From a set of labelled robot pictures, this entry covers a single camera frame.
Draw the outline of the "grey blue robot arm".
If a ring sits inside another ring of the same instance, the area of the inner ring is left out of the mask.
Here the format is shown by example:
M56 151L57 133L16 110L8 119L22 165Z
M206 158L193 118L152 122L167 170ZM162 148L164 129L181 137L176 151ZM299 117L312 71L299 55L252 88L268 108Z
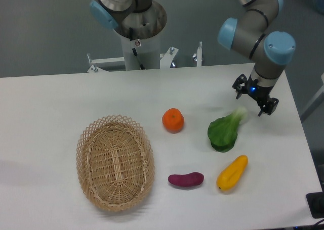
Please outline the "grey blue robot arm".
M239 76L233 88L249 95L263 114L272 114L278 99L270 92L292 60L294 38L281 31L266 34L283 0L239 0L245 8L240 19L228 18L218 32L218 43L254 62L249 77ZM92 0L90 12L106 29L120 37L127 70L169 69L177 50L160 55L159 40L167 23L164 8L153 0Z

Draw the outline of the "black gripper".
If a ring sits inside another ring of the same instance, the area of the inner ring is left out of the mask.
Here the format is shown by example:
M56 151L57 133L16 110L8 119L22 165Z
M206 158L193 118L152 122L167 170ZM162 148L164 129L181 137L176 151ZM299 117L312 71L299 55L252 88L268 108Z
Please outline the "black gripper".
M271 98L269 95L275 84L276 79L265 79L255 74L251 74L247 78L241 74L235 80L232 88L236 91L237 100L244 94L253 98L260 107L258 116L261 116L262 114L271 115L276 110L279 100Z

